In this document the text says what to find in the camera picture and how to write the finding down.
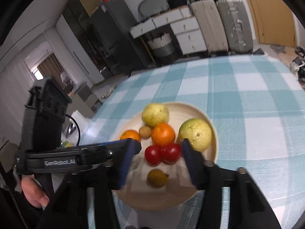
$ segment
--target white drawer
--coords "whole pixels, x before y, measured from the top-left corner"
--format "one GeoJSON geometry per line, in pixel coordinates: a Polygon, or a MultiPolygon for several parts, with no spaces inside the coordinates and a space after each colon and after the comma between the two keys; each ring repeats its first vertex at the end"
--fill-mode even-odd
{"type": "Polygon", "coordinates": [[[184,6],[184,7],[180,8],[180,11],[181,11],[181,14],[183,15],[183,18],[189,18],[192,16],[192,12],[188,6],[184,6]]]}
{"type": "Polygon", "coordinates": [[[140,23],[130,29],[130,34],[135,39],[145,33],[150,32],[151,30],[154,30],[155,24],[153,23],[152,19],[149,18],[147,21],[140,23]]]}
{"type": "Polygon", "coordinates": [[[204,40],[191,41],[180,44],[181,51],[184,55],[194,52],[204,52],[207,50],[204,40]]]}
{"type": "Polygon", "coordinates": [[[199,25],[195,17],[172,23],[170,27],[172,28],[174,34],[199,29],[199,25]]]}
{"type": "Polygon", "coordinates": [[[156,27],[161,27],[171,22],[175,22],[182,19],[183,17],[180,12],[180,9],[173,9],[164,14],[155,16],[153,18],[153,22],[155,23],[156,27]]]}
{"type": "Polygon", "coordinates": [[[181,33],[176,35],[176,37],[179,44],[197,40],[204,40],[200,30],[191,31],[188,33],[181,33]]]}

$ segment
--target fingernail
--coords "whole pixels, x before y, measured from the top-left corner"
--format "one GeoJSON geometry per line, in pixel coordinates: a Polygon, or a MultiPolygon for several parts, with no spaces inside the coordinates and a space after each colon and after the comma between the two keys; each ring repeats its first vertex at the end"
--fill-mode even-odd
{"type": "Polygon", "coordinates": [[[50,199],[47,196],[44,196],[43,198],[41,198],[39,200],[39,203],[41,205],[43,205],[44,207],[46,207],[48,205],[49,201],[50,201],[50,199]]]}

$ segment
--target kiwi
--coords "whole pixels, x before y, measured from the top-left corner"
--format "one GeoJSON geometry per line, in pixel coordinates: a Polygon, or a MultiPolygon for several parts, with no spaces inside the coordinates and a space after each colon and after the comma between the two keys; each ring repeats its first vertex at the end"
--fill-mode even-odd
{"type": "Polygon", "coordinates": [[[141,136],[142,139],[148,139],[150,138],[151,134],[152,134],[152,130],[150,127],[148,126],[142,126],[139,129],[139,134],[141,136]]]}

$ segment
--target tablecloth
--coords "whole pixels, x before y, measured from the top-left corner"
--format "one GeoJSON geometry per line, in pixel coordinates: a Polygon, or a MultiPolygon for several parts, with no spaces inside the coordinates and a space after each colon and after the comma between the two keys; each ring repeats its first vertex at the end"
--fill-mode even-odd
{"type": "MultiPolygon", "coordinates": [[[[83,144],[109,141],[150,102],[192,104],[212,120],[219,138],[217,164],[246,167],[267,197],[282,228],[305,209],[305,93],[279,60],[267,56],[201,59],[132,76],[118,86],[82,135],[83,144]]],[[[224,189],[222,228],[229,190],[224,189]]],[[[114,194],[121,228],[196,226],[204,193],[175,208],[135,211],[114,194]]],[[[88,223],[95,228],[93,204],[88,223]]]]}

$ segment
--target window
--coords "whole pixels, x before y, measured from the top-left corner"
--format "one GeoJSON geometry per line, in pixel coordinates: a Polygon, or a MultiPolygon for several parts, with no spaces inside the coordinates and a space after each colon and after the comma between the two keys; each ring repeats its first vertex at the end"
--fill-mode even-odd
{"type": "Polygon", "coordinates": [[[40,71],[37,68],[35,70],[33,70],[33,74],[37,80],[43,79],[43,75],[40,73],[40,71]]]}

